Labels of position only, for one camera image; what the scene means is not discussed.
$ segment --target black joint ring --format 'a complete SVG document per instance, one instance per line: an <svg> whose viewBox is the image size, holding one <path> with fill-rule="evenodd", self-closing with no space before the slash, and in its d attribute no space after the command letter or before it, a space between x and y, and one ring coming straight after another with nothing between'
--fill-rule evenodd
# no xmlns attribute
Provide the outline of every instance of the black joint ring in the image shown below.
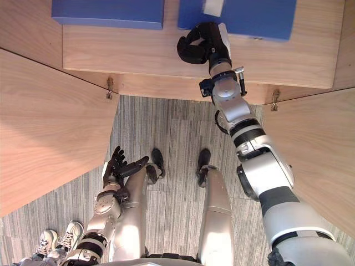
<svg viewBox="0 0 355 266"><path fill-rule="evenodd" d="M235 72L233 70L221 72L221 73L213 76L211 79L215 83L216 81L219 81L224 78L228 78L230 76L233 78L233 80L237 81L237 75L235 74Z"/></svg>

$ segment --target wooden door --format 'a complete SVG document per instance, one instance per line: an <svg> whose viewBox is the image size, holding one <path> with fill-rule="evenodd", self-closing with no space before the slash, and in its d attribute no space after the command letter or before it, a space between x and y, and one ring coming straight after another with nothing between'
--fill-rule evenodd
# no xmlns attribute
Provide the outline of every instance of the wooden door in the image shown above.
<svg viewBox="0 0 355 266"><path fill-rule="evenodd" d="M5 50L0 72L4 216L103 163L119 97Z"/></svg>
<svg viewBox="0 0 355 266"><path fill-rule="evenodd" d="M295 190L355 238L355 88L264 107L264 126L293 166Z"/></svg>

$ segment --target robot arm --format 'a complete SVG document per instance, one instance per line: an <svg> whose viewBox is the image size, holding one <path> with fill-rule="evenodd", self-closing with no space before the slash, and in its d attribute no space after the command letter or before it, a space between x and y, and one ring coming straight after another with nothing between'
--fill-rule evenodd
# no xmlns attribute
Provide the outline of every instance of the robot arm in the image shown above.
<svg viewBox="0 0 355 266"><path fill-rule="evenodd" d="M198 45L191 45L199 39ZM351 265L350 258L326 230L321 216L292 191L293 174L270 137L251 115L241 68L233 70L224 24L201 23L181 37L177 52L183 61L209 61L210 79L200 83L203 97L223 117L237 149L237 174L247 196L260 201L263 225L272 247L270 265Z"/></svg>

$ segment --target striped carpet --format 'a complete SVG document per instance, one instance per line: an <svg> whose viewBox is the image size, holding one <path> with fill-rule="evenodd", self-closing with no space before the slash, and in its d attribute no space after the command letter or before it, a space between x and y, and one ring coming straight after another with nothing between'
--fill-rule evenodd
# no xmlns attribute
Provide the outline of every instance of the striped carpet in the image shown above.
<svg viewBox="0 0 355 266"><path fill-rule="evenodd" d="M262 122L260 106L251 110ZM235 266L267 265L269 247L258 203L239 184L238 160L230 138L214 123L211 103L122 96L106 158L117 145L134 161L157 147L164 156L166 178L148 188L146 246L150 253L195 256L205 191L198 188L195 169L199 151L211 150L211 163L224 175L234 214ZM33 253L46 228L63 234L73 219L86 226L94 197L102 187L102 166L66 183L15 212L0 218L2 265ZM355 262L354 239L328 224Z"/></svg>

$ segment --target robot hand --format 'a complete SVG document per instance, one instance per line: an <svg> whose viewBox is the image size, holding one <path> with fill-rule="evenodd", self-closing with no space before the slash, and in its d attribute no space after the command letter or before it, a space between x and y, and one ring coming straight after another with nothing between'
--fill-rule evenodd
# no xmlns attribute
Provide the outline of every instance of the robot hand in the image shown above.
<svg viewBox="0 0 355 266"><path fill-rule="evenodd" d="M199 39L202 41L198 45L191 44ZM213 65L222 61L232 66L227 29L223 23L217 25L208 22L197 25L187 37L179 39L177 53L183 61L190 64L204 64L208 60L210 70Z"/></svg>
<svg viewBox="0 0 355 266"><path fill-rule="evenodd" d="M106 171L103 177L104 188L111 182L116 182L121 188L124 187L123 179L131 176L141 170L149 161L148 156L144 156L137 162L127 164L124 161L124 150L118 146L112 154L111 160L108 162Z"/></svg>

